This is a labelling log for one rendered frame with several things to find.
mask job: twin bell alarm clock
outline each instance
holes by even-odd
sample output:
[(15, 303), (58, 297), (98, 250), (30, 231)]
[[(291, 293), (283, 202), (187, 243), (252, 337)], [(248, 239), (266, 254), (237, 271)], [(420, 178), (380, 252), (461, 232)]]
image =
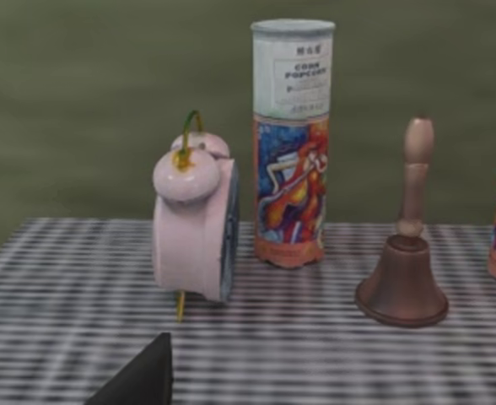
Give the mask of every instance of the twin bell alarm clock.
[[(190, 132), (196, 118), (197, 131)], [(233, 282), (239, 234), (239, 172), (228, 144), (204, 132), (192, 111), (183, 134), (154, 167), (157, 197), (153, 223), (154, 278), (179, 292), (180, 321), (185, 292), (224, 303)]]

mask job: alarm clock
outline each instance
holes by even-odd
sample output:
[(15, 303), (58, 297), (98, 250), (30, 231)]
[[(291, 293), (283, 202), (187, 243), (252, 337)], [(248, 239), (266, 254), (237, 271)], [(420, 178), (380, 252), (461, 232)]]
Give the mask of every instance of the alarm clock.
[[(188, 132), (196, 117), (198, 129)], [(239, 171), (228, 144), (204, 132), (192, 111), (185, 130), (154, 167), (154, 279), (159, 287), (225, 303), (239, 235)]]

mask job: black and white striped cloth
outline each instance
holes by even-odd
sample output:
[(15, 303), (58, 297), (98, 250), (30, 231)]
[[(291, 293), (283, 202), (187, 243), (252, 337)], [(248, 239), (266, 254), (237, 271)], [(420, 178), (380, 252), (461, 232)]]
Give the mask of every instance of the black and white striped cloth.
[(402, 330), (353, 302), (391, 225), (329, 224), (325, 261), (283, 270), (252, 256), (243, 223), (229, 305), (188, 295), (182, 324), (154, 284), (150, 226), (32, 219), (2, 247), (0, 404), (81, 404), (171, 332), (178, 405), (496, 405), (488, 227), (429, 227), (450, 314)]

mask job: green wall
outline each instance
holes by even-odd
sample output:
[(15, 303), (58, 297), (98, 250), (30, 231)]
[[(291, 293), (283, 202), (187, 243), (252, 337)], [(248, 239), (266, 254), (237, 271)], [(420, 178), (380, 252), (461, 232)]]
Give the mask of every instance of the green wall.
[(491, 221), (496, 0), (0, 0), (0, 244), (29, 216), (150, 218), (152, 169), (194, 107), (250, 201), (249, 26), (276, 17), (339, 24), (330, 220), (395, 218), (403, 130), (427, 111), (428, 220)]

